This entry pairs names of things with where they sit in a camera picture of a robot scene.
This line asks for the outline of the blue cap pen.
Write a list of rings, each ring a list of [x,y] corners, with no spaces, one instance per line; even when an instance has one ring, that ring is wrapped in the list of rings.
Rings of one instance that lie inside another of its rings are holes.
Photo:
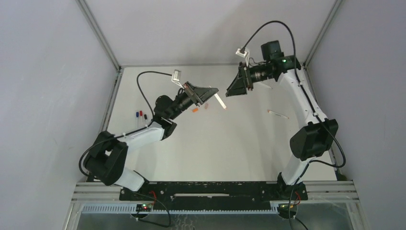
[[[136,114],[135,114],[135,119],[136,119],[136,128],[138,129],[138,127],[139,127],[139,111],[136,111]]]

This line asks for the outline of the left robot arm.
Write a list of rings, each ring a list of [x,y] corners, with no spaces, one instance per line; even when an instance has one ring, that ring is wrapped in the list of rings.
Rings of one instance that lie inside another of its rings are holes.
[[[151,122],[137,130],[115,136],[101,132],[82,159],[81,166],[106,186],[118,185],[137,192],[146,179],[126,167],[127,154],[154,142],[168,138],[177,124],[173,121],[192,105],[203,105],[215,94],[217,88],[198,87],[184,83],[182,92],[171,99],[162,95],[156,99]]]

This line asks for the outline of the white orange tip pen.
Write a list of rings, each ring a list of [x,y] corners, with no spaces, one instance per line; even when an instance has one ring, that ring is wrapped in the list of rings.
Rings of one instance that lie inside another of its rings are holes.
[[[222,107],[224,110],[226,110],[226,109],[227,109],[227,106],[226,106],[226,104],[224,103],[224,101],[221,99],[221,97],[220,97],[217,93],[214,94],[214,97],[215,97],[216,100],[219,102],[219,104],[221,105],[221,107]]]

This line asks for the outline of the white pen red tip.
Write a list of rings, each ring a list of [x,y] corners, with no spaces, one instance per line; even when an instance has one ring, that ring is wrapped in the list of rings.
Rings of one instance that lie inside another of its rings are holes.
[[[139,111],[139,125],[142,127],[144,124],[143,111]]]

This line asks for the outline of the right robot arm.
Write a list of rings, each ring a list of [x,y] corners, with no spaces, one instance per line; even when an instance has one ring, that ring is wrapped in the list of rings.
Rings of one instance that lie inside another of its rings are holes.
[[[310,162],[331,148],[338,123],[329,119],[318,106],[295,55],[286,56],[279,41],[264,43],[260,48],[264,61],[255,66],[240,62],[237,75],[226,90],[226,97],[247,94],[256,82],[270,79],[288,93],[299,130],[289,140],[292,156],[277,178],[283,191],[299,184]]]

